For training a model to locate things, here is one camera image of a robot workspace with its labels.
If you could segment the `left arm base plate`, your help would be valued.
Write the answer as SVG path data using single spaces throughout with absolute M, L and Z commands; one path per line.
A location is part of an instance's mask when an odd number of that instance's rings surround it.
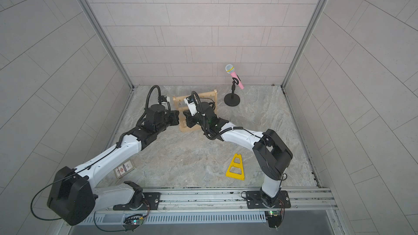
M 124 205 L 113 206 L 114 211 L 145 211 L 157 210 L 160 203 L 161 193 L 138 193 Z

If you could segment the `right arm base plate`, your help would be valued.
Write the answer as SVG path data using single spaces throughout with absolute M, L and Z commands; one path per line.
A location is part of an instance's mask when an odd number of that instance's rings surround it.
M 273 199 L 262 193 L 261 190 L 257 191 L 243 191 L 241 193 L 243 199 L 247 202 L 248 209 L 288 209 L 291 208 L 290 197 L 288 192 L 280 190 L 276 197 Z

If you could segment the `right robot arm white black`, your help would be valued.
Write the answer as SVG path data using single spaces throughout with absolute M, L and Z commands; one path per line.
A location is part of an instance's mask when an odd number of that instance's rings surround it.
M 265 177 L 261 187 L 261 201 L 268 208 L 279 202 L 281 183 L 287 178 L 293 154 L 278 134 L 268 129 L 265 132 L 251 131 L 236 126 L 218 117 L 213 105 L 203 102 L 193 91 L 184 99 L 188 109 L 184 111 L 189 128 L 199 125 L 204 136 L 210 140 L 227 141 L 252 150 Z

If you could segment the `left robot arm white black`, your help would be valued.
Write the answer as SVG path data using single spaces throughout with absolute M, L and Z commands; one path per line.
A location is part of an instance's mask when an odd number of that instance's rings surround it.
M 142 189 L 127 181 L 119 186 L 98 188 L 98 183 L 116 167 L 141 152 L 169 126 L 179 124 L 179 111 L 172 110 L 160 86 L 148 92 L 144 113 L 135 127 L 124 132 L 115 145 L 75 168 L 61 168 L 49 184 L 47 207 L 74 226 L 91 213 L 116 205 L 142 205 Z

